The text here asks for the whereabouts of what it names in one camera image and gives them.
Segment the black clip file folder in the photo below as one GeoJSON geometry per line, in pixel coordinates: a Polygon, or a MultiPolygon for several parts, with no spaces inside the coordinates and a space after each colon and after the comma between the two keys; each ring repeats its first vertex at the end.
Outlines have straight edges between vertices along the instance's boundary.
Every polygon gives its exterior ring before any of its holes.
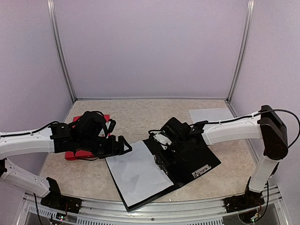
{"type": "MultiPolygon", "coordinates": [[[[154,140],[146,139],[146,140],[143,140],[143,142],[145,143],[145,145],[150,150],[150,152],[152,153],[153,156],[162,150],[162,147],[154,140]]],[[[176,166],[176,165],[167,167],[166,169],[169,172],[169,174],[167,176],[173,182],[173,186],[156,194],[154,197],[150,197],[150,198],[146,199],[140,205],[137,205],[132,208],[128,208],[125,205],[124,200],[122,199],[122,197],[120,195],[120,191],[116,187],[117,191],[121,197],[121,200],[126,208],[126,211],[136,210],[136,209],[144,206],[145,204],[148,204],[148,203],[150,203],[166,194],[169,194],[170,192],[177,190],[177,189],[185,186],[186,184],[196,180],[193,177],[192,172],[200,169],[201,167],[203,167],[205,165],[210,165],[211,169],[209,171],[211,171],[212,169],[214,169],[221,163],[220,160],[214,155],[214,153],[207,146],[197,147],[197,153],[199,154],[199,157],[196,160],[196,167],[191,168],[191,167],[185,167],[185,166],[182,167],[182,166],[176,166]]]]}

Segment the red clip file folder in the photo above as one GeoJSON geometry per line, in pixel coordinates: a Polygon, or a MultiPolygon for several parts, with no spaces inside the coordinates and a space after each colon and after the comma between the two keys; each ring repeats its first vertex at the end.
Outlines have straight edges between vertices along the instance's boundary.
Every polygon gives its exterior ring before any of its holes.
{"type": "MultiPolygon", "coordinates": [[[[72,122],[76,122],[77,120],[79,120],[81,116],[75,116],[73,117],[73,121],[72,122]]],[[[109,119],[111,118],[109,114],[104,114],[104,118],[106,120],[106,122],[109,121],[109,119]]],[[[104,137],[105,134],[104,134],[104,131],[101,131],[99,133],[99,135],[101,137],[104,137]]],[[[77,152],[74,154],[73,152],[71,151],[68,151],[65,153],[65,157],[64,157],[66,160],[79,160],[79,159],[84,159],[84,160],[88,160],[88,161],[94,161],[96,160],[97,158],[91,153],[91,152],[88,152],[88,151],[85,151],[85,150],[77,150],[77,152]]]]}

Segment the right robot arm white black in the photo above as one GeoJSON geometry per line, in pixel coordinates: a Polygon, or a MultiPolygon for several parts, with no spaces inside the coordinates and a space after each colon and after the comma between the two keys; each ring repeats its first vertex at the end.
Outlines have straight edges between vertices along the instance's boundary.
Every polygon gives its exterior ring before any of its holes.
{"type": "Polygon", "coordinates": [[[192,137],[204,141],[206,146],[227,141],[261,139],[264,144],[263,154],[250,177],[247,186],[249,190],[240,197],[240,204],[244,208],[250,208],[257,202],[257,193],[263,190],[276,166],[288,153],[286,125],[276,110],[268,105],[263,105],[257,112],[234,119],[184,123],[177,131],[167,126],[159,131],[151,131],[150,135],[164,150],[176,143],[184,144],[192,137]]]}

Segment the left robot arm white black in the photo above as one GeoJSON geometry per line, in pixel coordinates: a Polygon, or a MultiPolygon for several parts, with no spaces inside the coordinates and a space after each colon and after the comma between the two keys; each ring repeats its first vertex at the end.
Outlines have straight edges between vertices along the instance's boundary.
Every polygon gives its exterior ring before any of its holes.
{"type": "Polygon", "coordinates": [[[90,152],[95,160],[132,151],[123,136],[112,135],[116,121],[106,120],[99,111],[86,111],[76,121],[53,121],[42,128],[0,134],[0,179],[24,188],[53,207],[62,208],[66,199],[56,180],[41,178],[13,164],[9,157],[31,153],[90,152]]]}

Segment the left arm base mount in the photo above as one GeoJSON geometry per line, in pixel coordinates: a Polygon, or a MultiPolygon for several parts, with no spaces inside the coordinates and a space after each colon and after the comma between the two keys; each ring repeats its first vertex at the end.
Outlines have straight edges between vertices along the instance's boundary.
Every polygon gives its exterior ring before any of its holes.
{"type": "Polygon", "coordinates": [[[41,205],[52,209],[78,214],[82,205],[82,199],[70,197],[51,191],[41,199],[41,205]]]}

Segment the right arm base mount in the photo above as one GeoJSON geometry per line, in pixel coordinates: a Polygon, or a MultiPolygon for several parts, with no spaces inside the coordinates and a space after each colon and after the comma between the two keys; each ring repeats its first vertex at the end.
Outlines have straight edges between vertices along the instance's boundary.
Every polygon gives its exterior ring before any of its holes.
{"type": "Polygon", "coordinates": [[[224,205],[227,213],[250,209],[265,204],[262,193],[244,193],[234,195],[224,199],[224,205]]]}

